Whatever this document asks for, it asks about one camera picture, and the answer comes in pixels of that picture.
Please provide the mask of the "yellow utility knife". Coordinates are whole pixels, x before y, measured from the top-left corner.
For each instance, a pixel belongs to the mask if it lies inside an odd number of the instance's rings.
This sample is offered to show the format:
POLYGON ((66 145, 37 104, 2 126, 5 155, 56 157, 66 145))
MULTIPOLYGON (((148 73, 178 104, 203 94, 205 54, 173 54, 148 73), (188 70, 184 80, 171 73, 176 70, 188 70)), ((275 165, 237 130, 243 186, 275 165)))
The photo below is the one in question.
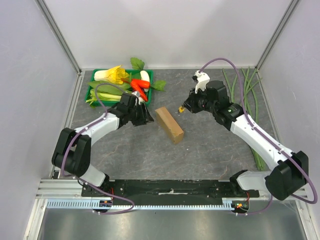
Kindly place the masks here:
POLYGON ((182 113, 184 110, 185 110, 185 108, 184 108, 183 106, 180 106, 180 107, 178 108, 178 112, 179 112, 179 113, 182 113))

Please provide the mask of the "brown cardboard express box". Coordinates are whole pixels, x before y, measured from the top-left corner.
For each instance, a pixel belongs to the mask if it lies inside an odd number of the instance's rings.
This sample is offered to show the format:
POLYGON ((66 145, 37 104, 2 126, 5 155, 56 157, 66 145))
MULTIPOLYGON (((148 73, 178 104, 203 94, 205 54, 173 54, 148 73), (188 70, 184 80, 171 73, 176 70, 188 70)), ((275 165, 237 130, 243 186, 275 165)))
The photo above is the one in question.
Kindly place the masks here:
POLYGON ((166 107, 160 107, 155 110, 156 119, 164 129, 173 144, 180 143, 184 138, 184 131, 176 122, 166 107))

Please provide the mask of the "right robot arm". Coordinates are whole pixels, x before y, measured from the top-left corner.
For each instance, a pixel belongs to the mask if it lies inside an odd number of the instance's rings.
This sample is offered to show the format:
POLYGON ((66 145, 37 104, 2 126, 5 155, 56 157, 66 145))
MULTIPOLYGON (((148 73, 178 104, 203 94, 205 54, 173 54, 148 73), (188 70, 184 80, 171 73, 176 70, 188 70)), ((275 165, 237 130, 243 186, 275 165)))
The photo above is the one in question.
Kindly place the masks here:
POLYGON ((308 156, 303 151, 293 152, 272 138, 241 105, 230 101, 222 81, 197 81, 179 108, 180 112, 184 110, 211 113, 218 124, 245 141, 266 163, 268 171, 238 172, 229 184, 233 196, 259 190, 282 201, 310 183, 308 156))

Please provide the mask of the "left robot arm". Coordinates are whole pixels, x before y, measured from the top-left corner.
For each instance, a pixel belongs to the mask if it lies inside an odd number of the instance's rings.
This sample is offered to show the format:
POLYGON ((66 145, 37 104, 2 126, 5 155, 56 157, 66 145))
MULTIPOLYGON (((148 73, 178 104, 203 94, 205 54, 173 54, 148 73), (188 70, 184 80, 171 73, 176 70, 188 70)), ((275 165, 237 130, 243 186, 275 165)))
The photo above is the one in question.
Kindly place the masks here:
POLYGON ((91 148, 105 135, 131 122, 142 126, 153 122, 147 105, 130 93, 122 94, 120 101, 106 109, 96 120, 76 129, 64 128, 59 135, 51 163, 81 180, 92 184, 99 197, 110 191, 109 176, 91 164, 91 148))

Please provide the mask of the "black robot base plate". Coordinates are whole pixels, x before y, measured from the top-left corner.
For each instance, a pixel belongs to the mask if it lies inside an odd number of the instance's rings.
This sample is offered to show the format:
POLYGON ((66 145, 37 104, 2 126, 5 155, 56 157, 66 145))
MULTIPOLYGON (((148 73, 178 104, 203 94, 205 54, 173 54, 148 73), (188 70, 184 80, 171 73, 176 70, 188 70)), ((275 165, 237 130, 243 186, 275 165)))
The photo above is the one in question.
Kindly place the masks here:
POLYGON ((258 198, 257 190, 243 190, 234 181, 216 179, 201 180, 141 180, 116 179, 102 186, 102 190, 110 194, 135 200, 139 196, 153 197, 159 195, 209 196, 213 198, 258 198))

